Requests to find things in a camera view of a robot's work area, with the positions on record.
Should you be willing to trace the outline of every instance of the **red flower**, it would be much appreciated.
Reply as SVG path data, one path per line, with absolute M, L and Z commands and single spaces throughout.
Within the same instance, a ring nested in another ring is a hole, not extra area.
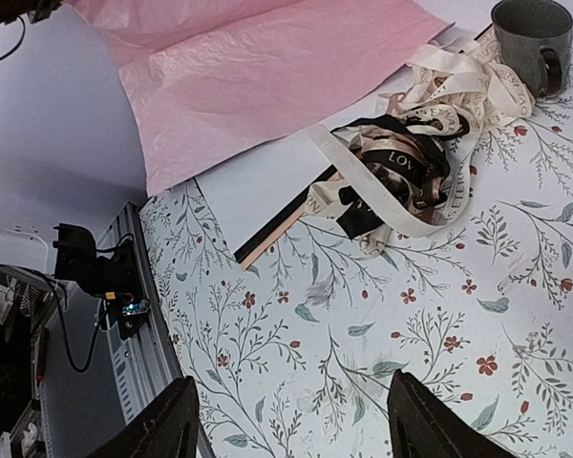
M 242 301 L 242 305 L 246 308 L 252 307 L 257 301 L 255 301 L 255 294 L 251 293 L 250 291 L 246 291 L 244 295 L 244 300 Z
M 465 282 L 465 284 L 460 286 L 460 289 L 462 289 L 463 291 L 465 291 L 467 294 L 471 294 L 473 293 L 475 290 L 478 289 L 478 286 L 476 284 L 472 284 L 473 281 L 470 279 L 467 279 L 467 281 Z
M 477 371 L 480 374 L 486 374 L 488 376 L 493 375 L 493 372 L 499 368 L 497 363 L 495 363 L 495 357 L 492 355 L 488 358 L 479 358 L 476 363 L 479 365 L 479 369 Z
M 561 281 L 561 290 L 564 292 L 569 292 L 573 289 L 573 281 L 571 279 L 563 279 Z
M 227 367 L 229 365 L 229 360 L 222 353 L 219 355 L 217 362 L 219 363 L 219 367 Z
M 288 302 L 288 291 L 281 291 L 278 293 L 278 303 Z
M 524 126 L 516 126 L 514 128 L 514 134 L 516 134 L 516 136 L 525 136 L 527 132 Z
M 403 298 L 403 303 L 406 305 L 410 302 L 416 302 L 416 297 L 414 297 L 414 290 L 412 288 L 409 288 L 407 293 L 403 291 L 401 293 L 401 297 Z
M 460 341 L 456 336 L 446 337 L 446 341 L 443 343 L 443 346 L 448 348 L 448 352 L 452 353 L 452 350 L 460 347 Z

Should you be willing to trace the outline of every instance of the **floral tablecloth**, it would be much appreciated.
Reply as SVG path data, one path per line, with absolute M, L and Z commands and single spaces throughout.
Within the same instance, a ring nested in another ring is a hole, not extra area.
M 573 458 L 573 68 L 473 164 L 465 216 L 394 234 L 372 260 L 303 218 L 243 272 L 194 181 L 147 203 L 162 310 L 217 456 L 391 456 L 402 368 L 515 456 Z

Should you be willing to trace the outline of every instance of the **cup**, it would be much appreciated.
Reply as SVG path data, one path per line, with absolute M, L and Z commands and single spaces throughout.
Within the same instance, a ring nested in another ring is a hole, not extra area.
M 535 97 L 552 97 L 568 81 L 573 17 L 552 0 L 502 0 L 492 10 L 500 56 Z

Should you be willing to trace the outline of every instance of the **pink sheet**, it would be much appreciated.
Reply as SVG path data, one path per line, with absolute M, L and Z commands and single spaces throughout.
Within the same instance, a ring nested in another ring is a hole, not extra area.
M 102 30 L 155 195 L 349 106 L 447 28 L 411 0 L 74 0 Z

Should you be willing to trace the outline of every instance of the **leaf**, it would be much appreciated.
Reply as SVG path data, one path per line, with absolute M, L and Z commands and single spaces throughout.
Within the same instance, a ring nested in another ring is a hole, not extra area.
M 182 215 L 180 215 L 179 218 L 176 220 L 176 224 L 177 225 L 181 224 L 186 216 L 187 216 L 187 212 L 184 212 Z
M 210 376 L 212 380 L 214 380 L 217 384 L 222 385 L 223 382 L 221 381 L 221 377 L 217 374 L 217 371 L 214 369 L 207 369 L 206 374 Z
M 499 403 L 499 396 L 495 401 L 486 406 L 478 415 L 478 417 L 471 424 L 471 427 L 476 431 L 482 431 L 488 425 L 491 424 L 493 418 L 495 417 L 495 411 L 497 410 L 497 404 Z
M 509 299 L 507 298 L 500 298 L 498 301 L 477 301 L 481 305 L 481 308 L 487 312 L 505 313 L 509 308 Z
M 265 405 L 265 396 L 264 398 L 257 403 L 255 406 L 255 417 L 259 423 L 264 422 L 264 405 Z
M 312 253 L 312 283 L 316 283 L 316 279 L 318 279 L 318 256 Z
M 543 205 L 542 203 L 533 202 L 530 200 L 521 200 L 520 204 L 524 205 L 528 208 L 545 208 L 547 205 Z
M 261 279 L 261 274 L 259 273 L 259 269 L 257 267 L 255 267 L 254 265 L 251 265 L 250 267 L 248 267 L 246 269 L 246 272 L 250 272 L 251 274 L 255 274 L 255 276 L 257 276 L 257 278 L 259 280 Z
M 559 222 L 569 222 L 573 217 L 573 202 L 567 203 L 562 209 L 561 215 L 556 219 Z
M 238 448 L 244 448 L 248 445 L 248 438 L 243 434 L 234 434 L 233 436 L 225 437 L 223 441 Z
M 562 244 L 562 265 L 566 269 L 571 263 L 571 256 L 573 256 L 573 248 L 568 242 Z
M 365 401 L 360 396 L 357 396 L 354 400 L 356 404 L 356 410 L 354 411 L 354 420 L 352 420 L 352 425 L 356 425 L 365 416 Z
M 393 258 L 391 258 L 391 255 L 389 255 L 388 251 L 383 251 L 382 254 L 380 255 L 382 258 L 384 258 L 384 260 L 390 264 L 392 267 L 394 267 L 394 270 L 399 270 L 399 268 L 397 267 L 396 262 L 394 261 Z
M 314 315 L 312 315 L 312 312 L 309 311 L 309 308 L 307 308 L 304 303 L 300 303 L 295 307 L 295 313 L 297 316 L 299 316 L 299 318 L 306 322 L 319 323 L 319 321 L 314 318 Z
M 394 361 L 383 361 L 381 363 L 376 363 L 373 365 L 371 370 L 373 371 L 373 376 L 378 379 L 383 379 L 394 374 L 398 369 L 404 368 L 409 363 L 395 363 Z
M 374 324 L 375 322 L 369 324 L 363 324 L 361 326 L 349 326 L 348 335 L 352 337 L 361 337 L 367 331 L 369 331 Z

